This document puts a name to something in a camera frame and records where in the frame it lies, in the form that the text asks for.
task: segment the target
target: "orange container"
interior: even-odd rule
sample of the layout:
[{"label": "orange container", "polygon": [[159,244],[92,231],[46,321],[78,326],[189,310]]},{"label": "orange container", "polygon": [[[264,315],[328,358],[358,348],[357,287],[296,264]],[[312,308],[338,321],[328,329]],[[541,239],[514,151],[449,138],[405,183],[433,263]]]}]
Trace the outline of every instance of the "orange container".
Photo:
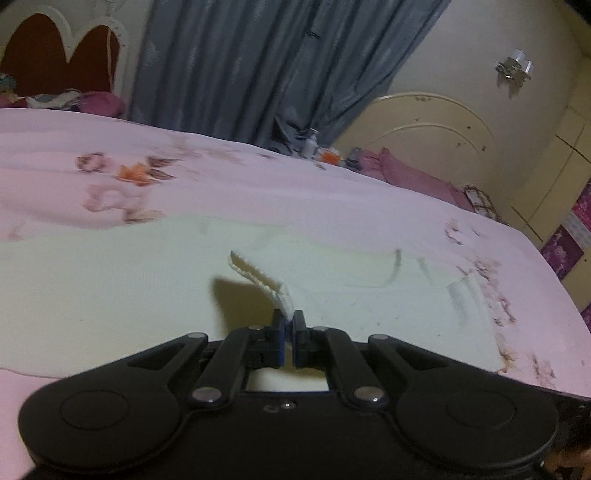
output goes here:
[{"label": "orange container", "polygon": [[331,165],[337,165],[340,160],[340,155],[338,153],[331,152],[330,150],[324,150],[320,154],[320,161],[324,163],[330,163]]}]

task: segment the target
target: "purple sticker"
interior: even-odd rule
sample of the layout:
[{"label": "purple sticker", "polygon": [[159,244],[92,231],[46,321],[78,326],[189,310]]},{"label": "purple sticker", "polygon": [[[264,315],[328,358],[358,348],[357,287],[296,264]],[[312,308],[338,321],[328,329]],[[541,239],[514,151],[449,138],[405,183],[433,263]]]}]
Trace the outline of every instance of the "purple sticker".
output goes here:
[{"label": "purple sticker", "polygon": [[579,199],[573,206],[573,213],[591,231],[591,181],[585,185]]},{"label": "purple sticker", "polygon": [[587,325],[587,328],[591,332],[591,303],[581,312],[581,317],[583,317],[585,325]]},{"label": "purple sticker", "polygon": [[566,277],[583,256],[581,247],[562,225],[540,253],[560,280]]}]

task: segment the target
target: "pink pillow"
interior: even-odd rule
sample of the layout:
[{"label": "pink pillow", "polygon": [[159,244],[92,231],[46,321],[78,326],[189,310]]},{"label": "pink pillow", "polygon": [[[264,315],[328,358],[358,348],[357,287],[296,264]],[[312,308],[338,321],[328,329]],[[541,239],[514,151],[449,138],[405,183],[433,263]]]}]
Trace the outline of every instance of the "pink pillow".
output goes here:
[{"label": "pink pillow", "polygon": [[363,175],[385,181],[395,187],[429,195],[470,212],[474,211],[463,192],[443,180],[402,163],[387,148],[383,148],[379,154],[364,150],[359,157],[359,163]]},{"label": "pink pillow", "polygon": [[395,158],[387,148],[382,149],[379,158],[384,177],[390,185],[424,193],[453,205],[456,204],[449,185],[443,180],[436,179],[425,172],[405,165]]},{"label": "pink pillow", "polygon": [[380,157],[377,153],[374,153],[371,150],[363,150],[358,161],[363,175],[387,182],[384,173],[382,172]]},{"label": "pink pillow", "polygon": [[125,104],[110,92],[86,92],[80,97],[80,112],[118,117],[125,112]]}]

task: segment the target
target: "blue curtain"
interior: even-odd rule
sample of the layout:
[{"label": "blue curtain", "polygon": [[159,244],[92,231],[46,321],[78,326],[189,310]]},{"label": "blue curtain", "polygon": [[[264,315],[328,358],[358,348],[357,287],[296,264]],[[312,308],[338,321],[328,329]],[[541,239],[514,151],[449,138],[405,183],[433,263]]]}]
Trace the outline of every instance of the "blue curtain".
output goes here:
[{"label": "blue curtain", "polygon": [[328,144],[450,0],[154,0],[129,119],[290,152]]}]

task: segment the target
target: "wall sconce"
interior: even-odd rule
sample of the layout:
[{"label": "wall sconce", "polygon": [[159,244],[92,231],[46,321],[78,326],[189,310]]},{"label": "wall sconce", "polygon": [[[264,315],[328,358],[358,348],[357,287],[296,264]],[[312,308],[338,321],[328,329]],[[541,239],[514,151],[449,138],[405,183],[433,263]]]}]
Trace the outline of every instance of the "wall sconce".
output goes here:
[{"label": "wall sconce", "polygon": [[499,72],[497,85],[509,83],[509,98],[519,92],[526,80],[531,80],[531,68],[533,64],[525,58],[523,50],[515,50],[505,61],[500,61],[496,66]]}]

